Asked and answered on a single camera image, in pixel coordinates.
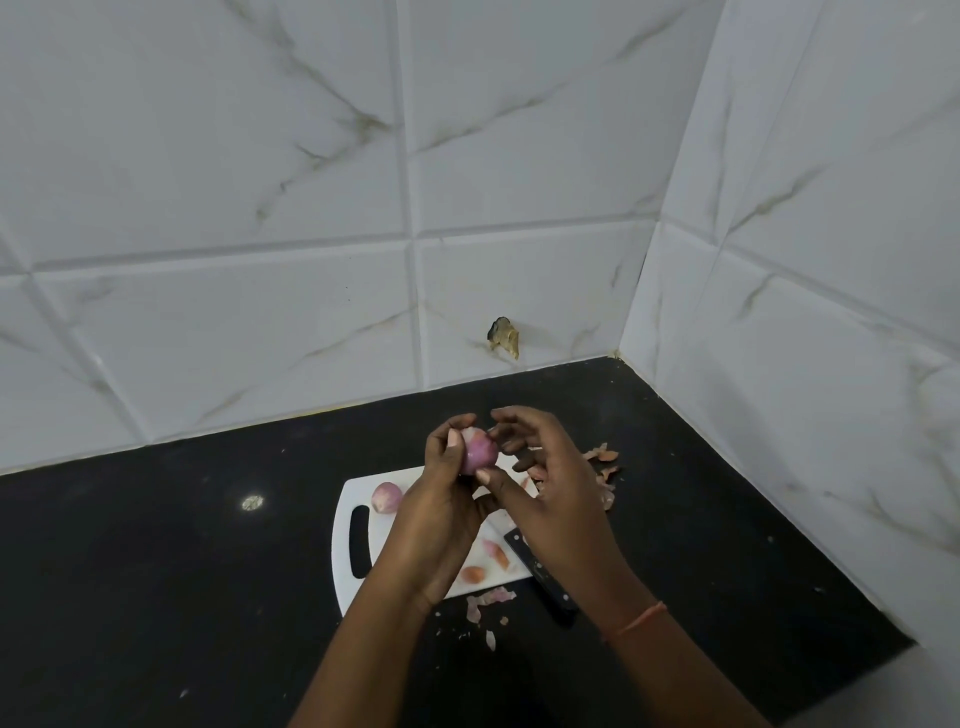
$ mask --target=peeled onion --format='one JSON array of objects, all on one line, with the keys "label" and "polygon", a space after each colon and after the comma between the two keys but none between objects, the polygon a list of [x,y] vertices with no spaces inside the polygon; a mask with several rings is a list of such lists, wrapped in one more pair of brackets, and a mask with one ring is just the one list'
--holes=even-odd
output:
[{"label": "peeled onion", "polygon": [[466,427],[461,430],[467,452],[464,455],[464,464],[460,472],[464,475],[473,475],[480,468],[489,468],[496,465],[496,443],[486,432],[479,427]]},{"label": "peeled onion", "polygon": [[396,483],[380,483],[373,491],[370,505],[377,513],[396,513],[396,509],[400,507],[401,498],[403,498],[403,491]]}]

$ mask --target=black knife handle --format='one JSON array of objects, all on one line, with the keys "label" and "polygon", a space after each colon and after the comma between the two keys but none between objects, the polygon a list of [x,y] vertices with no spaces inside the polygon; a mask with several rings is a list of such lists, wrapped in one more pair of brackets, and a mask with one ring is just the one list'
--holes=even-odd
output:
[{"label": "black knife handle", "polygon": [[537,583],[543,587],[543,590],[558,609],[566,615],[575,615],[579,611],[577,605],[573,603],[573,599],[566,593],[564,587],[560,585],[560,582],[553,578],[550,572],[547,571],[543,567],[543,564],[537,560],[537,557],[534,556],[534,552],[530,550],[527,542],[523,540],[523,534],[520,533],[519,528],[508,532],[507,535],[503,537],[503,540],[514,550],[517,558],[523,562],[523,566],[529,569],[530,573],[534,575]]}]

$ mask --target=orange thread bracelet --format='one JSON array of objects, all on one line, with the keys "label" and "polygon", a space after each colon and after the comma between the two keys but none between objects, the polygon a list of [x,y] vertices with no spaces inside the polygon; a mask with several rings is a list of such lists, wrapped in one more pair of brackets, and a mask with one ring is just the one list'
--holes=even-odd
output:
[{"label": "orange thread bracelet", "polygon": [[622,627],[618,629],[613,634],[612,637],[610,638],[605,637],[603,641],[605,643],[608,643],[611,640],[615,640],[616,638],[621,637],[622,635],[626,634],[627,632],[634,629],[635,627],[639,627],[647,619],[653,617],[654,615],[658,615],[660,612],[666,612],[666,604],[664,604],[661,601],[657,602],[652,607],[648,607],[647,609],[645,609],[643,613],[639,617],[634,619],[632,622],[630,622],[630,624],[628,624],[626,627]]}]

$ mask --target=marble tile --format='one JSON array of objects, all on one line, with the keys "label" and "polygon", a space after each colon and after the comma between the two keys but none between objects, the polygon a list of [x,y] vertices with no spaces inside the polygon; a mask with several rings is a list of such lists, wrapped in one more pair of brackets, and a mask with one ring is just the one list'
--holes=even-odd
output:
[{"label": "marble tile", "polygon": [[657,212],[722,0],[409,0],[419,226]]},{"label": "marble tile", "polygon": [[827,3],[728,244],[960,345],[960,5]]},{"label": "marble tile", "polygon": [[620,353],[654,387],[663,385],[683,349],[717,253],[696,235],[657,223],[620,339]]},{"label": "marble tile", "polygon": [[823,0],[729,0],[707,58],[663,214],[722,241]]},{"label": "marble tile", "polygon": [[417,386],[402,243],[42,275],[159,436]]},{"label": "marble tile", "polygon": [[0,471],[132,445],[109,386],[71,358],[25,285],[0,278]]},{"label": "marble tile", "polygon": [[960,363],[724,252],[663,392],[956,663]]},{"label": "marble tile", "polygon": [[379,0],[5,4],[0,98],[34,261],[402,230]]},{"label": "marble tile", "polygon": [[[426,384],[613,352],[652,232],[642,221],[420,241]],[[487,344],[500,316],[519,331],[518,361]]]}]

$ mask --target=cutting board handle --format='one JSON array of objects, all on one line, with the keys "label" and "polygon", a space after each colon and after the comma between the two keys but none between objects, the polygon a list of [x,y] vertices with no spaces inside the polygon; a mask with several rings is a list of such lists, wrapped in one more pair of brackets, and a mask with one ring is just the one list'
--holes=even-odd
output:
[{"label": "cutting board handle", "polygon": [[[363,483],[348,481],[340,494],[337,512],[333,516],[333,534],[330,538],[331,566],[333,569],[333,587],[340,604],[340,614],[347,613],[347,607],[360,591],[363,579],[353,575],[350,564],[350,521],[357,506],[370,508],[371,488]],[[371,563],[375,560],[371,554]]]}]

